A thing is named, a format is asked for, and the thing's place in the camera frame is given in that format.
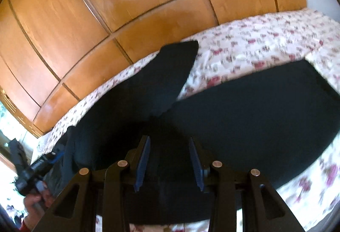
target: floral bedsheet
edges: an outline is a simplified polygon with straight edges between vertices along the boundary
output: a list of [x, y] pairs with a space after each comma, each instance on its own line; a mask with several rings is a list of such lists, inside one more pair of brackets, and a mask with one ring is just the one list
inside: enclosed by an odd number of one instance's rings
[[[340, 94], [340, 24], [311, 9], [249, 17], [205, 30], [196, 39], [199, 50], [178, 100], [206, 88], [290, 61], [306, 59]], [[39, 142], [35, 154], [49, 152], [67, 128], [76, 125], [108, 90], [136, 74], [157, 52], [104, 83], [59, 120], [49, 137]], [[306, 171], [278, 189], [307, 231], [340, 201], [340, 133]], [[242, 212], [237, 212], [242, 231]], [[135, 226], [131, 231], [208, 231], [209, 221], [169, 226]]]

